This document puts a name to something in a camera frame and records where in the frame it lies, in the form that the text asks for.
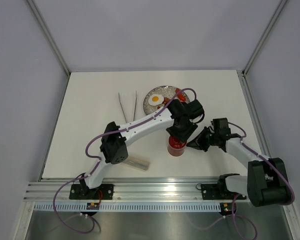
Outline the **red tin can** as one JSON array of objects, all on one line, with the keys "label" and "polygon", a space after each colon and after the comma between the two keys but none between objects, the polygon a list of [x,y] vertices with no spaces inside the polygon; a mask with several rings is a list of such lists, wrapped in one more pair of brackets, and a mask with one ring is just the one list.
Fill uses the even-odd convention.
[{"label": "red tin can", "polygon": [[168,153],[170,155],[172,155],[173,157],[180,157],[184,151],[185,151],[185,148],[174,148],[174,147],[171,147],[170,145],[167,147],[167,150],[168,150]]}]

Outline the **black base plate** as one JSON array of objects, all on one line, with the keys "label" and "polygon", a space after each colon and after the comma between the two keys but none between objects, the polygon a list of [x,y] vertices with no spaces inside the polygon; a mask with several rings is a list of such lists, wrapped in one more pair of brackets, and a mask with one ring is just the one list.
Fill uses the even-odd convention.
[{"label": "black base plate", "polygon": [[195,188],[201,192],[203,200],[233,200],[238,194],[228,190],[220,190],[217,184],[197,183]]},{"label": "black base plate", "polygon": [[69,193],[70,200],[112,200],[114,194],[113,184],[101,184],[94,189],[83,190],[80,184],[72,184]]}]

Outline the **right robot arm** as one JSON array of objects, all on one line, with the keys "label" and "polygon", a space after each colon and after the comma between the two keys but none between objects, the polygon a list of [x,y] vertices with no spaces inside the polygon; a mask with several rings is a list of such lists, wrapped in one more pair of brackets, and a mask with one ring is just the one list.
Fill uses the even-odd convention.
[{"label": "right robot arm", "polygon": [[249,147],[243,136],[232,133],[229,127],[204,127],[187,147],[207,152],[218,147],[236,158],[247,168],[247,175],[228,173],[219,176],[217,193],[229,198],[233,193],[248,197],[255,207],[289,205],[295,194],[289,184],[285,164],[280,158],[269,158]]}]

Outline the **right aluminium frame post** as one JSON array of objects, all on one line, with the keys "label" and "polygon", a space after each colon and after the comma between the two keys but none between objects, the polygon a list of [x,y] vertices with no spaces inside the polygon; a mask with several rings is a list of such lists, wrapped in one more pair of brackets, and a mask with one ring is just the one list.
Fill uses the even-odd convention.
[{"label": "right aluminium frame post", "polygon": [[274,12],[272,13],[267,25],[265,26],[259,40],[257,41],[247,63],[245,64],[243,70],[241,71],[243,77],[247,77],[252,65],[254,64],[255,60],[257,59],[260,51],[262,50],[264,44],[266,43],[268,37],[270,36],[271,32],[273,31],[279,17],[281,16],[283,10],[285,9],[289,0],[280,0],[278,5],[276,6]]}]

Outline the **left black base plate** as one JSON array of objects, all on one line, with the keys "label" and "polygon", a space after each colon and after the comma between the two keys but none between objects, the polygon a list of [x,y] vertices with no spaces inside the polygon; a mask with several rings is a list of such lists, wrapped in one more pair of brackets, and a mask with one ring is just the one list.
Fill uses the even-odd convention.
[{"label": "left black base plate", "polygon": [[114,194],[113,184],[101,184],[94,189],[83,190],[80,184],[72,184],[69,193],[70,200],[112,200]]}]

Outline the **speckled ceramic plate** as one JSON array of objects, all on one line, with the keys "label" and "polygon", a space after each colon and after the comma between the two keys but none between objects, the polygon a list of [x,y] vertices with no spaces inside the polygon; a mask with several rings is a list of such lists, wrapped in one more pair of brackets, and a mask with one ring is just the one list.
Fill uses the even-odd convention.
[{"label": "speckled ceramic plate", "polygon": [[157,86],[150,90],[143,100],[144,113],[150,115],[156,112],[167,104],[179,90],[179,88],[170,85]]}]

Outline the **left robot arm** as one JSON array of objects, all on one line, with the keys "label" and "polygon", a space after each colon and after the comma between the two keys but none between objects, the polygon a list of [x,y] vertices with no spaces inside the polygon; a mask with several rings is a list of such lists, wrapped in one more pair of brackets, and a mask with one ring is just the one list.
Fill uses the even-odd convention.
[{"label": "left robot arm", "polygon": [[204,116],[203,106],[197,99],[189,103],[173,99],[139,120],[123,125],[117,125],[114,121],[108,123],[104,133],[92,139],[86,146],[86,156],[98,161],[79,180],[80,193],[87,199],[93,199],[98,194],[98,188],[110,166],[125,161],[129,156],[128,147],[134,142],[164,129],[184,144],[198,128],[193,120]]}]

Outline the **toy fried egg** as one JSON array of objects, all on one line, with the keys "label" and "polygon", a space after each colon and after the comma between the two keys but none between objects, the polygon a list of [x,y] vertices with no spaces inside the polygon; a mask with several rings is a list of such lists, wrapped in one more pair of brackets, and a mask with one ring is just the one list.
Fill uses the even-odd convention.
[{"label": "toy fried egg", "polygon": [[148,98],[148,104],[153,107],[161,105],[163,101],[164,97],[161,94],[152,94]]}]

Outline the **bacon wrapped roll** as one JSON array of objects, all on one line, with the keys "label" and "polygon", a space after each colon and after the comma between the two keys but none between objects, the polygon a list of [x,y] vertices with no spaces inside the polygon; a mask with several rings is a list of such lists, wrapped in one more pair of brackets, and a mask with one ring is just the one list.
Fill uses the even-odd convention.
[{"label": "bacon wrapped roll", "polygon": [[162,103],[163,103],[164,105],[166,105],[169,101],[170,101],[170,99],[167,98],[167,97],[165,97]]}]

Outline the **silver tin lid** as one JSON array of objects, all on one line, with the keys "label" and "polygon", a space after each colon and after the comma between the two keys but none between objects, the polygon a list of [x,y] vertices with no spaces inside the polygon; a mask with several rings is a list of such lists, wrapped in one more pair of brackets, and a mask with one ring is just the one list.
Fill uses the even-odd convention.
[{"label": "silver tin lid", "polygon": [[186,142],[182,142],[180,139],[178,139],[175,136],[170,136],[168,138],[168,146],[170,148],[176,149],[176,150],[180,150],[183,149],[186,146]]}]

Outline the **left aluminium frame post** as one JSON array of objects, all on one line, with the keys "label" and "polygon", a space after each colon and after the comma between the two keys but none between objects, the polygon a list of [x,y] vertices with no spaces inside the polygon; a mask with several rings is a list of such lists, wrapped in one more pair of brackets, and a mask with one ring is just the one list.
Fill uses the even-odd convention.
[{"label": "left aluminium frame post", "polygon": [[60,52],[51,32],[46,24],[46,21],[44,20],[41,12],[39,10],[39,7],[36,4],[36,1],[35,0],[25,0],[25,3],[27,4],[35,21],[37,22],[37,24],[40,28],[40,31],[42,32],[44,38],[46,39],[49,47],[51,48],[54,57],[58,61],[59,65],[62,68],[65,75],[69,78],[71,75],[71,71],[68,67],[68,64],[66,63],[62,53]]}]

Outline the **red sausage top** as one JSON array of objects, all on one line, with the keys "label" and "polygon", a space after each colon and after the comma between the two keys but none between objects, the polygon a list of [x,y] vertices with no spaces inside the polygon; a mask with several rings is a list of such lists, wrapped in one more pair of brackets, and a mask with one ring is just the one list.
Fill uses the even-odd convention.
[{"label": "red sausage top", "polygon": [[179,89],[179,88],[176,88],[175,89],[175,93],[177,94],[177,98],[181,101],[181,102],[185,102],[187,99],[186,97],[184,96],[183,92]]}]

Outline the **metal serving tongs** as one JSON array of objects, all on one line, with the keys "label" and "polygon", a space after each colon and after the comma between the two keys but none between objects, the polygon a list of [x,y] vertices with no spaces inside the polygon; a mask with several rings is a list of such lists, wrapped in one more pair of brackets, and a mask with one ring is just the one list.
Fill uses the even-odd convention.
[{"label": "metal serving tongs", "polygon": [[132,93],[117,93],[123,119],[126,123],[133,122],[137,117],[138,92],[134,90]]}]

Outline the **aluminium frame post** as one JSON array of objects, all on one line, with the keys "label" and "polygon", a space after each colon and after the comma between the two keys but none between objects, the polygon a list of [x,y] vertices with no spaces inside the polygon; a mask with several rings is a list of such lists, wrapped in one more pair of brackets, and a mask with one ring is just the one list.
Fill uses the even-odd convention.
[{"label": "aluminium frame post", "polygon": [[68,64],[66,63],[62,53],[60,52],[51,32],[46,24],[46,21],[44,20],[41,12],[39,10],[39,7],[36,4],[36,1],[35,0],[25,0],[25,3],[27,4],[35,21],[37,22],[37,24],[40,28],[40,31],[42,32],[44,38],[46,39],[49,47],[51,48],[54,57],[58,61],[59,65],[62,68],[65,75],[69,78],[71,75],[71,71],[68,67]]},{"label": "aluminium frame post", "polygon": [[252,65],[254,64],[255,60],[257,59],[260,51],[262,50],[264,44],[266,43],[268,37],[270,36],[271,32],[273,31],[279,17],[281,16],[283,10],[285,9],[289,0],[280,0],[278,5],[276,6],[274,12],[272,13],[267,25],[265,26],[259,40],[257,41],[247,63],[245,64],[243,70],[241,71],[243,77],[247,77]]}]

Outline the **aluminium mounting rail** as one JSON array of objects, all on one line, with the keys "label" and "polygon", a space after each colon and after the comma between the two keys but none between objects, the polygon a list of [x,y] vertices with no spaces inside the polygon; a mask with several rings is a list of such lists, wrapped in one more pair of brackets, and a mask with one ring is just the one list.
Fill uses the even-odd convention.
[{"label": "aluminium mounting rail", "polygon": [[[201,202],[199,184],[215,184],[218,177],[137,177],[104,178],[113,184],[112,202]],[[57,190],[69,178],[51,178],[30,182],[25,202],[51,202]]]}]

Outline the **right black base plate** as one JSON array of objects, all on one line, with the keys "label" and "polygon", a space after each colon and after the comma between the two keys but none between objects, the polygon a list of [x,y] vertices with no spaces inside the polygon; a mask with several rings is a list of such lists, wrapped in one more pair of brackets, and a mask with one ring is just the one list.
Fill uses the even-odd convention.
[{"label": "right black base plate", "polygon": [[238,194],[228,190],[220,190],[217,184],[197,183],[195,188],[201,192],[203,200],[233,200]]}]

